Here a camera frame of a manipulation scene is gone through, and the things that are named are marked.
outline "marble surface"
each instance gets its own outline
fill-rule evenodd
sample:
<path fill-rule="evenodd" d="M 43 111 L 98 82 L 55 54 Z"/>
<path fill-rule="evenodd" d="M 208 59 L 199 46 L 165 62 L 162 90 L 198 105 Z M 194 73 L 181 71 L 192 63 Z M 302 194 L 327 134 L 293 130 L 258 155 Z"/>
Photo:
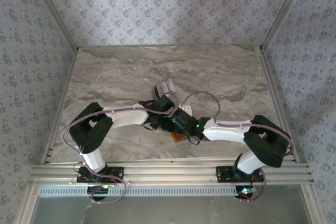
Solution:
<path fill-rule="evenodd" d="M 119 107 L 150 100 L 156 83 L 172 78 L 182 101 L 195 90 L 215 95 L 222 106 L 220 120 L 238 121 L 262 114 L 278 123 L 256 48 L 234 45 L 100 47 L 78 51 L 69 83 L 59 133 L 89 103 Z M 211 97 L 191 97 L 193 115 L 213 117 Z M 73 142 L 69 134 L 67 140 Z M 247 150 L 229 141 L 174 143 L 170 133 L 132 125 L 111 130 L 100 147 L 106 161 L 154 158 L 236 156 Z M 79 157 L 59 137 L 52 163 L 76 162 Z"/>

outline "patterned wallpaper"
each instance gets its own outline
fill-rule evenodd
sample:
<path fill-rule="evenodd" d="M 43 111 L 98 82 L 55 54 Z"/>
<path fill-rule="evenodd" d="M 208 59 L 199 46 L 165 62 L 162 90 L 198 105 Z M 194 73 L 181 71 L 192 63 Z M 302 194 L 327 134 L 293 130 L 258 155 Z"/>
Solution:
<path fill-rule="evenodd" d="M 40 0 L 0 0 L 0 223 L 40 162 L 71 59 Z"/>
<path fill-rule="evenodd" d="M 261 43 L 283 0 L 53 0 L 78 47 Z"/>
<path fill-rule="evenodd" d="M 297 0 L 269 55 L 290 127 L 336 223 L 336 0 Z"/>

